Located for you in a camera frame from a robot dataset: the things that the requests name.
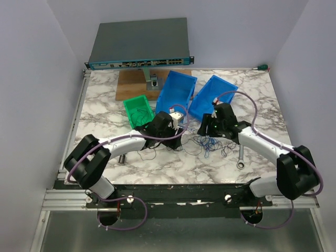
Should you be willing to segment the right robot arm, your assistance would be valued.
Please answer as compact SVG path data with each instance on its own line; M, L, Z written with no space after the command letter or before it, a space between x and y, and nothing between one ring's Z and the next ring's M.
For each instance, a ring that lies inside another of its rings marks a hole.
M314 187L322 185L307 147L293 147L263 135L253 124L238 121L228 103L216 104L212 113L203 114L197 133L201 136L229 139L252 149L275 165L276 175L248 182L249 188L241 193L242 201L246 205L255 205L261 197L268 195L282 195L295 200Z

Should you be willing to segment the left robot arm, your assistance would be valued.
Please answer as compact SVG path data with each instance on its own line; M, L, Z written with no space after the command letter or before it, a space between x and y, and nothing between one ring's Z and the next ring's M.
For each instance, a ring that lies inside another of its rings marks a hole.
M181 146L179 122L184 118L173 109L169 113L159 112L153 120L136 127L127 134L111 139L99 140L92 134L86 135L64 161L69 179L74 179L82 189L98 196L104 207L116 203L115 187L103 176L110 159L134 151L151 149L164 144L172 149Z

